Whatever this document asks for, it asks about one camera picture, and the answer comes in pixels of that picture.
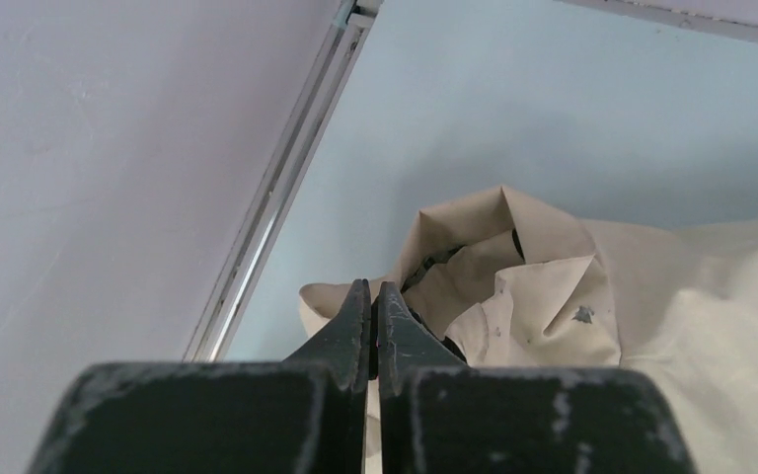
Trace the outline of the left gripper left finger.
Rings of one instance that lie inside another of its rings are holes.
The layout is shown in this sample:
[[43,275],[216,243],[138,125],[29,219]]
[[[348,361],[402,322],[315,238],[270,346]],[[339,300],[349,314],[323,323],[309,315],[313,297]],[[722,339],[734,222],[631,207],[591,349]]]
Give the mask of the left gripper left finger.
[[110,362],[63,395],[32,473],[361,473],[371,297],[278,362]]

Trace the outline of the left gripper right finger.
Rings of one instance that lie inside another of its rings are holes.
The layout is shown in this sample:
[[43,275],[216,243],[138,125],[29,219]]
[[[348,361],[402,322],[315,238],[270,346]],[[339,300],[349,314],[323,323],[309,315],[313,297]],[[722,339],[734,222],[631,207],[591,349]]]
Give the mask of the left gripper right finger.
[[386,473],[692,473],[669,406],[612,368],[473,368],[414,319],[390,282],[376,299]]

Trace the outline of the beige zip jacket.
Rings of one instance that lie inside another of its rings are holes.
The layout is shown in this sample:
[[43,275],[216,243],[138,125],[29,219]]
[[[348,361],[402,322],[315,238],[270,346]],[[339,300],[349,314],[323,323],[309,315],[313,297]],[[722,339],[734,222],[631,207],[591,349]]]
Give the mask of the beige zip jacket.
[[[612,368],[659,390],[692,473],[758,473],[758,220],[665,230],[501,187],[421,210],[370,282],[473,368]],[[367,469],[382,469],[379,380]]]

